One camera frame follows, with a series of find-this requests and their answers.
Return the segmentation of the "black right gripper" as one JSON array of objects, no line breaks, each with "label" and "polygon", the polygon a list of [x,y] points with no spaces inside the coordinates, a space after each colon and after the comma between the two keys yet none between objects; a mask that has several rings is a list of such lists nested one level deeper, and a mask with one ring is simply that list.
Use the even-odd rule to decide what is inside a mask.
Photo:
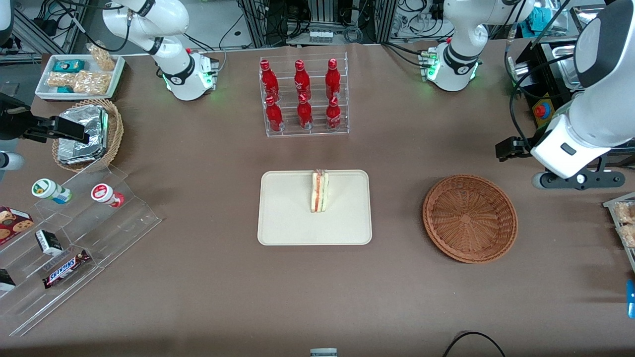
[{"label": "black right gripper", "polygon": [[[50,136],[46,123],[48,119],[33,115],[30,107],[18,99],[5,94],[0,95],[0,139],[29,139],[45,143],[48,138],[65,139],[89,144],[89,135],[84,125],[66,118],[50,118]],[[80,131],[63,133],[58,131]]]}]

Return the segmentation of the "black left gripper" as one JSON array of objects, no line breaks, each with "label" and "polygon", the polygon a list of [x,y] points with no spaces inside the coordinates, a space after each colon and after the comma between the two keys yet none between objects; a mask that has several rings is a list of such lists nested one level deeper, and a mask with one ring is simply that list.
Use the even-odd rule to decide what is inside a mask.
[{"label": "black left gripper", "polygon": [[505,139],[496,144],[496,157],[499,162],[511,158],[530,158],[531,145],[522,138]]}]

